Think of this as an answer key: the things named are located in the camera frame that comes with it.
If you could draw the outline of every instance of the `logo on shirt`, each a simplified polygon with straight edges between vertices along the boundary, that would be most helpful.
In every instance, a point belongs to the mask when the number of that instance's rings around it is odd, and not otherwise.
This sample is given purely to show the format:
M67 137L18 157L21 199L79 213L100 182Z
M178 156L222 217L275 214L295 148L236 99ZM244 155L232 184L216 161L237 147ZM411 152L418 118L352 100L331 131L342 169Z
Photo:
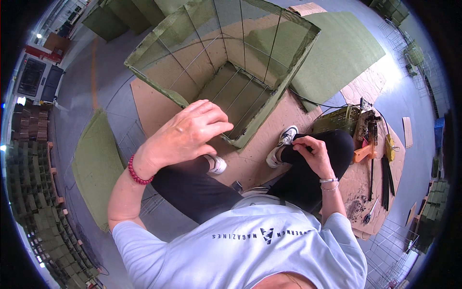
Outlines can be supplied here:
M274 228L270 229L264 229L260 228L260 233L263 239L265 240L265 243L267 245L271 244L271 241L275 238L279 237L285 237L285 236L303 236L307 234L309 231L313 230L308 230L308 231L297 231L297 230L282 230L281 232L274 233ZM255 233L250 233L250 234L213 234L212 239L227 239L227 240L254 240L254 239L259 239L257 235L260 234L255 234Z
M271 238L273 237L274 228L271 228L268 231L266 231L263 228L260 228L260 231L261 231L261 234L263 235L263 239L265 239L266 244L270 245L271 244Z

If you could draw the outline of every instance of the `scissors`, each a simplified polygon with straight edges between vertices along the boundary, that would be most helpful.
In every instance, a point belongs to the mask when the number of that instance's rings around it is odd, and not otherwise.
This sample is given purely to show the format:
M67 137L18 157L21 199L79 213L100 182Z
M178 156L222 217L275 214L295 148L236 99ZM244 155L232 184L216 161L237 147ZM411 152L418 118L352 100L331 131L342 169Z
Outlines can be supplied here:
M363 222L365 225L369 224L369 221L371 220L372 211L374 210L375 205L377 205L377 201L378 201L378 198L376 202L374 203L374 205L372 206L371 211L364 217Z

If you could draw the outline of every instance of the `knee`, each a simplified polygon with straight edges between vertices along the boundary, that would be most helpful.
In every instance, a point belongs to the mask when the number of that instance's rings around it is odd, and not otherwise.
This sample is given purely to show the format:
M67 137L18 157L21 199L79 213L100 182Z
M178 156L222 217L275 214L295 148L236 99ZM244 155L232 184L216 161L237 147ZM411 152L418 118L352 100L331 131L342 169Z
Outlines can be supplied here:
M328 150L334 150L335 154L353 157L354 143L353 138L344 130L336 129L330 132L329 144L326 142Z

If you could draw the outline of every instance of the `silver bangle bracelet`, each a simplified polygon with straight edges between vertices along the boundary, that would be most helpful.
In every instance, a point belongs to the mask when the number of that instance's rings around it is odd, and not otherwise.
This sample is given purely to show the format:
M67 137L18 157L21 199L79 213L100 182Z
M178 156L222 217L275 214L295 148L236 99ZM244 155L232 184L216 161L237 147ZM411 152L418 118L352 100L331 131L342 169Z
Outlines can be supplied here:
M338 178L328 178L328 179L320 179L319 182L322 183L332 183L338 181Z
M336 190L338 187L339 187L339 184L337 183L337 184L335 185L335 187L333 187L332 189L324 189L324 188L321 186L321 190L322 190L322 191L334 191L334 190Z

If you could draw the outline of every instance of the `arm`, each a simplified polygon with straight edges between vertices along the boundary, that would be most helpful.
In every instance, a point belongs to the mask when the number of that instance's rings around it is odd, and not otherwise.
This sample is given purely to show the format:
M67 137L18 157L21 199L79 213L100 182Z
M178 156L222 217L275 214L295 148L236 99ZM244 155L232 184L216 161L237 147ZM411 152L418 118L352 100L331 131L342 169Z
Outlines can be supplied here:
M161 168L204 154L216 154L206 144L212 137L229 131L228 116L208 100L198 100L176 114L137 150L133 169L141 179L149 179ZM128 169L117 180L109 199L108 222L112 229L122 221L146 228L139 214L145 185L136 183Z
M330 165L326 144L311 136L300 137L292 142L293 149L298 151L306 160L310 168L321 179L335 178L335 173ZM339 191L338 182L320 184L322 191L322 223L324 224L330 215L340 213L346 217L345 206Z

